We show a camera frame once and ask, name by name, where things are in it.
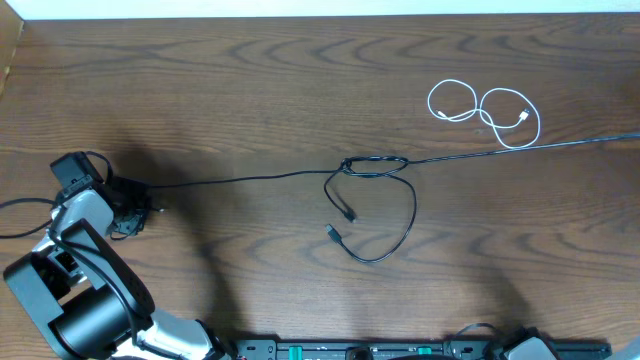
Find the coiled white cable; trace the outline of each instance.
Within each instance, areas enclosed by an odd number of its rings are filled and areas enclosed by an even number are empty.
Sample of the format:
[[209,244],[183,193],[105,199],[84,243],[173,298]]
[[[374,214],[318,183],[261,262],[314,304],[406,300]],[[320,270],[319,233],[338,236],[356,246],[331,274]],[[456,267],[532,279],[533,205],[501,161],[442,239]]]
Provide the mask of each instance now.
[[[431,95],[433,94],[433,92],[440,85],[448,83],[448,82],[460,84],[462,86],[467,87],[471,91],[471,94],[473,95],[473,109],[472,110],[465,111],[465,112],[463,112],[461,114],[454,115],[454,116],[447,116],[442,111],[439,111],[439,110],[434,111],[431,108]],[[506,91],[506,92],[510,92],[510,93],[516,94],[516,95],[520,96],[522,99],[524,99],[524,101],[526,101],[527,104],[529,104],[529,106],[531,107],[531,110],[533,110],[533,112],[536,115],[536,120],[538,121],[538,131],[536,133],[535,138],[533,140],[531,140],[531,142],[529,142],[529,143],[527,143],[525,145],[520,145],[520,146],[511,146],[511,145],[507,145],[507,144],[504,143],[504,141],[502,140],[502,137],[500,136],[500,133],[498,132],[498,129],[513,129],[513,128],[517,127],[518,125],[520,125],[520,123],[522,123],[523,121],[525,121],[527,119],[527,117],[529,115],[529,111],[527,109],[525,109],[522,113],[520,113],[520,116],[518,117],[518,122],[516,122],[513,125],[502,126],[502,125],[495,124],[493,122],[493,118],[491,117],[491,114],[489,114],[486,110],[484,110],[482,108],[482,104],[484,104],[484,100],[486,99],[487,95],[489,95],[489,94],[491,94],[492,92],[495,92],[495,91]],[[540,132],[542,130],[542,124],[541,124],[540,114],[538,113],[538,109],[536,109],[536,107],[533,105],[533,103],[531,103],[531,101],[529,99],[527,99],[526,96],[522,95],[522,93],[520,93],[518,91],[515,91],[513,89],[507,89],[507,88],[494,88],[494,89],[491,89],[491,90],[487,91],[482,96],[482,99],[480,99],[480,106],[478,106],[478,96],[476,95],[475,90],[473,90],[473,88],[471,86],[469,86],[469,84],[464,83],[464,82],[462,82],[460,80],[456,80],[456,79],[445,79],[445,80],[442,80],[439,83],[437,83],[436,86],[434,86],[433,89],[431,89],[431,91],[429,92],[429,95],[427,95],[427,108],[429,109],[431,114],[433,114],[433,116],[435,116],[437,119],[450,121],[450,122],[465,121],[465,120],[469,119],[470,117],[472,117],[473,115],[475,115],[476,113],[478,113],[480,115],[480,119],[485,124],[489,125],[493,129],[493,132],[496,134],[496,138],[498,139],[500,144],[502,144],[502,146],[506,147],[507,149],[521,149],[521,148],[525,148],[527,146],[533,145],[533,143],[535,143],[538,140],[538,138],[540,137]]]

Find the cable connector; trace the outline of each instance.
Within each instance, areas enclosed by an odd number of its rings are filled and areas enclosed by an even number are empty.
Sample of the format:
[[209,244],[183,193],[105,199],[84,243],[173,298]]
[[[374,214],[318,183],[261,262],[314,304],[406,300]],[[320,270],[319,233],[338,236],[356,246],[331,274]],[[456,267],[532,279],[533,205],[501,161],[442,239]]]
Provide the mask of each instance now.
[[340,236],[338,230],[331,226],[331,224],[327,224],[324,228],[327,230],[327,234],[329,234],[329,237],[331,238],[331,240],[333,240],[333,242],[335,242],[336,244],[342,243],[342,236]]
[[342,215],[344,215],[344,217],[349,220],[350,223],[354,224],[356,222],[356,214],[354,214],[353,211],[343,211]]
[[520,113],[520,116],[518,117],[518,119],[520,119],[520,121],[525,121],[527,120],[528,117],[529,117],[529,109],[524,109]]

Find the wood grain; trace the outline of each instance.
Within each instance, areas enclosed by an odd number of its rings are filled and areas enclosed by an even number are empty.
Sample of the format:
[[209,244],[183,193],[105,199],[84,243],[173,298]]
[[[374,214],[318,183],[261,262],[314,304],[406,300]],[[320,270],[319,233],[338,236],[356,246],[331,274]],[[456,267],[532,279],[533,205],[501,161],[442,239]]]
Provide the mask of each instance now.
[[[540,143],[637,132],[638,33],[622,14],[31,22],[0,103],[0,199],[54,196],[48,164],[77,150],[167,184],[498,148],[477,119],[428,115],[427,92],[449,77],[522,91],[542,113]],[[472,100],[451,87],[434,104],[455,113]],[[504,123],[524,107],[509,95],[487,106]],[[328,203],[322,175],[156,191],[168,211],[113,246],[158,307],[226,335],[412,339],[487,321],[619,349],[640,325],[638,149],[411,167],[416,225],[377,265],[348,258],[324,225],[363,256],[385,251],[410,194],[384,179],[337,179],[356,225]],[[23,206],[0,225],[45,216]],[[0,266],[38,237],[0,242]],[[11,329],[0,357],[52,355],[5,285],[0,308]]]
[[0,0],[0,96],[4,92],[4,83],[11,69],[22,25],[22,19],[4,0]]

